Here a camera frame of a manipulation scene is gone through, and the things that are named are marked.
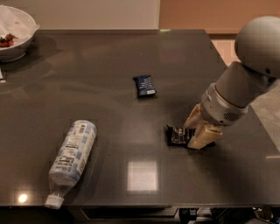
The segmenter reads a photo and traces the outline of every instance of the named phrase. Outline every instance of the dark blue packet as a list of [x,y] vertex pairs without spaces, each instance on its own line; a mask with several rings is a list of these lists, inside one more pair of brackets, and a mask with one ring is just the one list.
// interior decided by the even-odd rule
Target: dark blue packet
[[138,97],[154,95],[157,91],[151,83],[151,76],[149,74],[134,77],[136,82]]

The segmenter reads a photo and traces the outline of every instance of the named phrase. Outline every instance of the white bottle cap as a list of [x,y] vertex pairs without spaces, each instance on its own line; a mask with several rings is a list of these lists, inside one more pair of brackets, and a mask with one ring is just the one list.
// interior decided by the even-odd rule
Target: white bottle cap
[[63,200],[64,199],[61,198],[60,196],[49,194],[49,196],[46,199],[45,206],[52,209],[60,209]]

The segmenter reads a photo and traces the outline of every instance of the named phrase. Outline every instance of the table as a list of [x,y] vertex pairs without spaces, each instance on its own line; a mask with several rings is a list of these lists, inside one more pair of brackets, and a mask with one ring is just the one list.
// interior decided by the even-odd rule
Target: table
[[[166,124],[182,126],[226,69],[202,30],[39,31],[22,59],[0,67],[1,207],[44,205],[78,119],[98,135],[67,207],[279,206],[279,151],[252,108],[212,148],[167,146]],[[143,74],[154,97],[137,98]]]

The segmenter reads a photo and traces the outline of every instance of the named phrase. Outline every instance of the orange wall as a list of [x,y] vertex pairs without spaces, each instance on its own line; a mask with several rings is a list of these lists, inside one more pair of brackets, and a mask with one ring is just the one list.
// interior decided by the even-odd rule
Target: orange wall
[[279,0],[161,0],[160,29],[237,33],[249,20],[280,17]]

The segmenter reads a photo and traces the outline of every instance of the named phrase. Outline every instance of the bottle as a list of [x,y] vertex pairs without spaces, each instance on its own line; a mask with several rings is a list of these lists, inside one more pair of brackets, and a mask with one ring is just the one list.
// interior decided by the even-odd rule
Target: bottle
[[50,194],[45,206],[60,209],[64,196],[79,181],[94,144],[97,129],[89,121],[74,122],[49,171]]

